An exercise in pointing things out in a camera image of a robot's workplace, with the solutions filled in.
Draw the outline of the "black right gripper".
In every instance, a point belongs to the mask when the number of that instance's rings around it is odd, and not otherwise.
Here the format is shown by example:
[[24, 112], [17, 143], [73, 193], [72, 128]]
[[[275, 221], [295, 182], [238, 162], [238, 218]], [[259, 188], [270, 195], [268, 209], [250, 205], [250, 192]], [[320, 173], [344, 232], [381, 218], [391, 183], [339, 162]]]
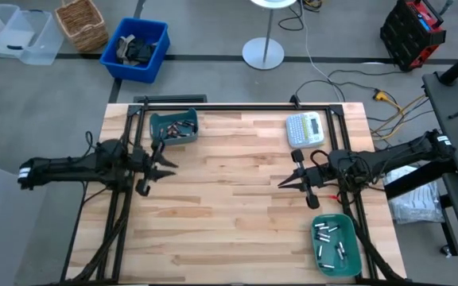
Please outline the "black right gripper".
[[297, 168], [293, 174], [282, 181], [278, 187], [298, 189], [306, 194], [306, 202], [309, 208], [315, 210], [320, 207], [318, 196], [313, 192], [312, 187], [324, 186], [324, 175], [320, 167], [306, 168], [303, 164], [304, 156], [300, 149], [291, 152], [293, 162]]

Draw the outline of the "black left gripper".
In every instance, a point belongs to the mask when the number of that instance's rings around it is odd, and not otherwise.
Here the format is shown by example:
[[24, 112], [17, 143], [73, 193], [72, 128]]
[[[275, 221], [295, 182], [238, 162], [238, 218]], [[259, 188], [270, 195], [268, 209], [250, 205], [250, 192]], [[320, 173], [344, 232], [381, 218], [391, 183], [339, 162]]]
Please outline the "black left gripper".
[[148, 196], [150, 191], [149, 183], [151, 181], [157, 182], [158, 180], [167, 176], [174, 176], [175, 172], [169, 170], [159, 170], [156, 163], [170, 167], [177, 168], [177, 165], [161, 154], [164, 146], [162, 139], [153, 139], [151, 143], [152, 154], [149, 155], [141, 146], [135, 145], [132, 153], [133, 171], [144, 174], [143, 179], [139, 179], [136, 185], [136, 192], [141, 196]]

